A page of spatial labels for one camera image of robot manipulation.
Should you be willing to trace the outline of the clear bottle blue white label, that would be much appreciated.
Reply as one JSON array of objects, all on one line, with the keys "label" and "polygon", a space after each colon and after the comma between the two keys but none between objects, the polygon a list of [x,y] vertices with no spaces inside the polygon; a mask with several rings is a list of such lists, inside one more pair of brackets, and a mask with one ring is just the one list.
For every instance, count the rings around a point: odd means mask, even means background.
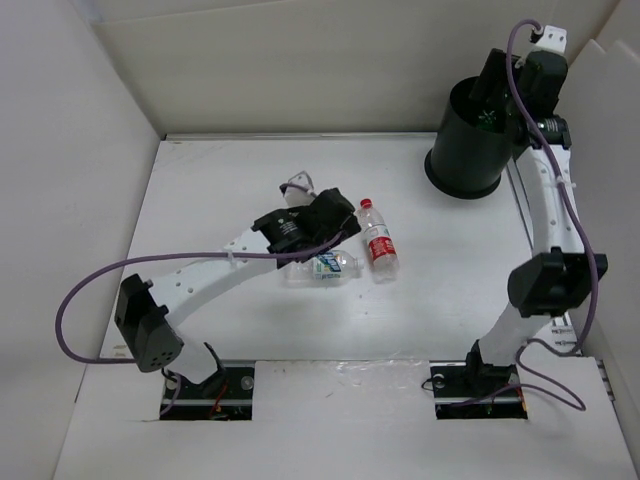
[{"label": "clear bottle blue white label", "polygon": [[360,278],[363,258],[343,250],[330,250],[305,263],[291,263],[284,269],[284,284],[292,288],[339,287]]}]

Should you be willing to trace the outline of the green plastic bottle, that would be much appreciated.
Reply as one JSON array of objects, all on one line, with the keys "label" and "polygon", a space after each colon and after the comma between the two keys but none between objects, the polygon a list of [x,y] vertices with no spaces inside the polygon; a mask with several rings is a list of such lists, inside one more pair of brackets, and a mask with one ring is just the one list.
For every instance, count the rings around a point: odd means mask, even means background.
[{"label": "green plastic bottle", "polygon": [[482,109],[476,117],[475,127],[477,129],[499,133],[501,130],[500,121],[494,110]]}]

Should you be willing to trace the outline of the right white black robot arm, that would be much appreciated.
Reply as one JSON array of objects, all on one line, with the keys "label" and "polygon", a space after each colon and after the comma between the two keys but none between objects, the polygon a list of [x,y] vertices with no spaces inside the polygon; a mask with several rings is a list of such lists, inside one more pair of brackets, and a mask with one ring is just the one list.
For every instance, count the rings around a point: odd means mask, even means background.
[{"label": "right white black robot arm", "polygon": [[[531,345],[571,357],[582,350],[597,311],[606,255],[593,250],[577,214],[570,173],[571,136],[555,115],[568,73],[563,54],[548,49],[515,57],[501,53],[507,91],[502,106],[533,227],[532,254],[508,278],[508,303],[492,329],[467,354],[462,381],[468,404],[488,402],[523,388],[522,355]],[[563,352],[538,338],[552,319],[588,306],[575,345]]]}]

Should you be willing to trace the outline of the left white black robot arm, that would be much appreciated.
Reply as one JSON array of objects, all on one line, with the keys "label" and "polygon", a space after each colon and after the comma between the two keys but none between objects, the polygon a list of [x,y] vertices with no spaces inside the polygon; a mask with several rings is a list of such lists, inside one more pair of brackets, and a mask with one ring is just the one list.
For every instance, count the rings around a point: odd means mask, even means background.
[{"label": "left white black robot arm", "polygon": [[133,274],[119,287],[114,321],[143,373],[166,369],[201,396],[216,394],[227,378],[204,340],[182,335],[180,325],[213,299],[254,277],[291,262],[303,263],[358,234],[355,208],[341,192],[326,189],[309,203],[256,219],[222,251],[150,280]]}]

